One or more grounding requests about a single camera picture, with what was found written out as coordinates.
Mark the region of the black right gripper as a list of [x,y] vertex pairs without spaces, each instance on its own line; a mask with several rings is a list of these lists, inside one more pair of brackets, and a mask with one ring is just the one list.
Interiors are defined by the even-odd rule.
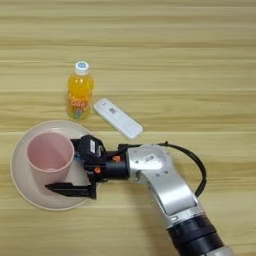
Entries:
[[[71,139],[74,147],[76,160],[81,160],[78,151],[80,145],[79,139]],[[126,180],[129,178],[129,172],[125,153],[108,151],[104,160],[88,159],[84,162],[84,169],[95,175],[97,182],[106,182],[107,180]],[[87,197],[90,199],[97,198],[96,184],[74,185],[70,182],[56,182],[47,184],[46,188],[54,193],[66,197]]]

